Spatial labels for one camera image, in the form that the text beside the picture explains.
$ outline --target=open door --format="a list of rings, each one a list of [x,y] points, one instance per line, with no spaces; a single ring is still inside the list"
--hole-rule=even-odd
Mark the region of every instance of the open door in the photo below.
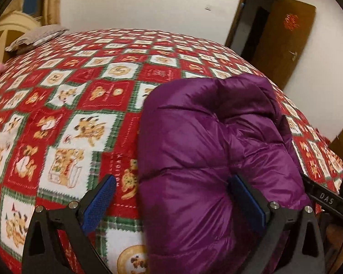
[[[309,37],[315,6],[296,0],[277,0],[268,16],[251,64],[283,89]]]

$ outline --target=silver bolt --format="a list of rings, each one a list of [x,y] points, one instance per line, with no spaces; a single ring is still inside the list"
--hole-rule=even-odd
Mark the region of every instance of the silver bolt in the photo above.
[[[35,211],[36,211],[37,213],[41,213],[41,212],[43,211],[43,206],[37,206],[36,209],[35,209]]]
[[[70,202],[70,204],[69,204],[69,208],[70,208],[70,209],[75,209],[78,205],[79,205],[78,202],[72,201],[72,202]]]
[[[305,211],[306,211],[307,213],[312,213],[312,208],[311,208],[310,206],[306,206],[306,207],[305,207]]]
[[[273,208],[273,209],[278,209],[279,208],[279,204],[275,201],[271,202],[270,203],[270,206]]]

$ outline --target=blue gripper pad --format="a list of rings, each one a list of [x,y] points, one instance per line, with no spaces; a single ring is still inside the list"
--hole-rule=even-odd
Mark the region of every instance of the blue gripper pad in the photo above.
[[[234,201],[244,213],[251,229],[263,235],[270,218],[268,201],[242,176],[234,175],[229,178],[228,182]]]
[[[99,222],[103,218],[109,203],[112,201],[116,187],[117,182],[115,177],[111,175],[105,179],[104,182],[100,182],[95,188],[95,190],[99,190],[83,212],[83,222],[81,228],[85,234],[95,231]]]

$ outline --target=purple puffer jacket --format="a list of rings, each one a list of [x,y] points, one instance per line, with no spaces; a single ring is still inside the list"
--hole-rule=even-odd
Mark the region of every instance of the purple puffer jacket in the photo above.
[[[264,77],[180,79],[156,88],[144,104],[138,149],[150,273],[239,268],[257,238],[229,197],[231,174],[244,175],[268,201],[310,205],[291,138]]]

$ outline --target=bedspread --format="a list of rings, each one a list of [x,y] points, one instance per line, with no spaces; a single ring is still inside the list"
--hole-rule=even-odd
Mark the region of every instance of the bedspread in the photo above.
[[[241,73],[264,76],[232,50],[209,40],[136,29],[61,36],[8,63],[0,77],[0,255],[20,273],[35,206],[79,200],[107,173],[117,191],[90,235],[116,274],[147,273],[137,209],[136,141],[143,101],[178,78]],[[303,172],[337,191],[340,160],[274,84]],[[60,232],[70,265],[76,261]]]

